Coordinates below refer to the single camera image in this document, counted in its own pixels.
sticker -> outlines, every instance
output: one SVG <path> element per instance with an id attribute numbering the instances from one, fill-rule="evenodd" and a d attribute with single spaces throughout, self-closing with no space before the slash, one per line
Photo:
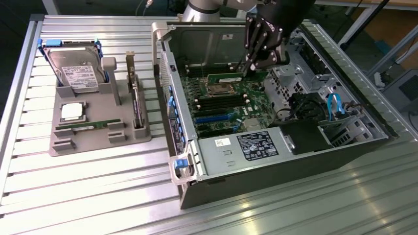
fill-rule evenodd
<path id="1" fill-rule="evenodd" d="M 237 136 L 237 138 L 247 161 L 279 154 L 267 131 Z"/>
<path id="2" fill-rule="evenodd" d="M 62 69 L 70 86 L 74 89 L 98 87 L 98 80 L 91 65 L 63 67 Z"/>
<path id="3" fill-rule="evenodd" d="M 223 34 L 222 40 L 231 40 L 234 38 L 234 34 Z"/>
<path id="4" fill-rule="evenodd" d="M 231 144 L 230 138 L 215 140 L 217 147 L 226 146 Z"/>
<path id="5" fill-rule="evenodd" d="M 86 131 L 86 130 L 92 130 L 94 126 L 84 126 L 84 127 L 76 127 L 72 128 L 72 131 Z"/>
<path id="6" fill-rule="evenodd" d="M 218 83 L 226 83 L 226 82 L 241 82 L 242 77 L 231 77 L 231 78 L 221 78 Z"/>

aluminum table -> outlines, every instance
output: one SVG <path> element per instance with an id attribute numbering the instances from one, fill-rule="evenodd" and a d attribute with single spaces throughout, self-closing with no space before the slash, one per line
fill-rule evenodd
<path id="1" fill-rule="evenodd" d="M 31 21 L 0 125 L 0 234 L 418 234 L 417 133 L 404 120 L 394 120 L 401 138 L 341 169 L 179 209 L 150 41 L 151 23 L 175 20 L 46 16 Z M 36 51 L 39 37 L 98 37 L 104 56 L 116 57 L 118 79 L 126 78 L 126 51 L 136 52 L 154 120 L 150 142 L 48 156 L 56 78 Z"/>

green circuit board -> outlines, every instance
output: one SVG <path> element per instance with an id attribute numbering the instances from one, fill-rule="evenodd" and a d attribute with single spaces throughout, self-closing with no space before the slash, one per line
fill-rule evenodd
<path id="1" fill-rule="evenodd" d="M 250 78 L 243 78 L 242 73 L 227 73 L 210 74 L 207 77 L 201 78 L 182 78 L 187 104 L 199 137 L 210 137 L 206 136 L 206 134 L 213 133 L 213 131 L 219 131 L 219 135 L 230 133 L 229 130 L 231 129 L 234 129 L 234 133 L 246 132 L 245 120 L 250 118 L 257 118 L 261 128 L 267 128 L 273 121 L 274 111 L 269 97 L 262 89 L 266 75 L 267 73 L 262 72 L 257 73 Z M 219 93 L 213 92 L 211 87 L 217 85 L 227 87 L 230 94 L 222 93 L 219 95 Z M 214 97 L 229 97 L 231 95 L 243 96 L 245 94 L 250 102 L 242 106 L 209 109 L 205 111 L 198 108 L 195 99 L 209 100 Z M 213 111 L 221 111 L 229 114 L 231 116 L 230 120 L 198 124 L 197 118 L 213 117 L 203 115 L 206 112 Z"/>

floor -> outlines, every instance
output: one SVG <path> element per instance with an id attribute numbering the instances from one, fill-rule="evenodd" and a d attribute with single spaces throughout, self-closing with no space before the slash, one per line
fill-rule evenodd
<path id="1" fill-rule="evenodd" d="M 132 16 L 135 15 L 135 9 L 141 1 L 123 0 L 58 0 L 60 12 L 64 15 L 122 15 Z M 167 11 L 167 2 L 174 2 L 173 0 L 163 1 L 157 0 L 147 9 L 146 15 L 149 16 L 175 16 L 177 14 Z M 0 114 L 3 113 L 8 90 L 11 82 L 14 79 L 15 68 L 18 64 L 18 59 L 20 55 L 20 49 L 23 44 L 23 38 L 27 31 L 27 24 L 30 21 L 31 13 L 46 14 L 46 9 L 43 7 L 42 0 L 32 1 L 12 1 L 0 0 L 0 32 L 3 36 L 0 37 L 0 43 L 3 45 L 3 56 L 0 57 L 0 79 L 3 86 L 0 86 Z M 143 6 L 138 10 L 138 15 L 143 14 Z M 335 41 L 338 41 L 348 29 L 353 24 L 353 20 L 348 19 L 345 15 L 345 7 L 338 6 L 314 6 L 307 19 L 314 19 L 325 28 L 330 35 L 334 35 L 338 28 L 343 24 L 341 30 L 335 35 Z M 223 8 L 222 16 L 234 17 L 237 11 L 229 8 Z M 369 37 L 366 33 L 361 33 L 360 37 L 348 49 L 348 54 L 353 61 L 357 63 L 360 68 L 366 71 L 373 65 L 380 61 L 384 54 L 374 44 L 374 40 Z M 394 66 L 390 70 L 393 77 L 397 77 L 404 72 L 400 66 Z"/>

warning sticker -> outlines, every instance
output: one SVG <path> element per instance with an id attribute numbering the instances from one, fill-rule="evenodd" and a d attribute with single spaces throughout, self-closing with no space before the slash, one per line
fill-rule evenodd
<path id="1" fill-rule="evenodd" d="M 242 152 L 249 161 L 279 154 L 267 131 L 237 136 L 237 138 Z"/>
<path id="2" fill-rule="evenodd" d="M 62 69 L 64 71 L 70 86 L 74 89 L 98 87 L 98 80 L 91 65 L 63 67 Z"/>
<path id="3" fill-rule="evenodd" d="M 234 34 L 223 34 L 222 40 L 231 40 L 234 38 Z"/>
<path id="4" fill-rule="evenodd" d="M 230 138 L 215 140 L 217 147 L 226 146 L 231 144 Z"/>

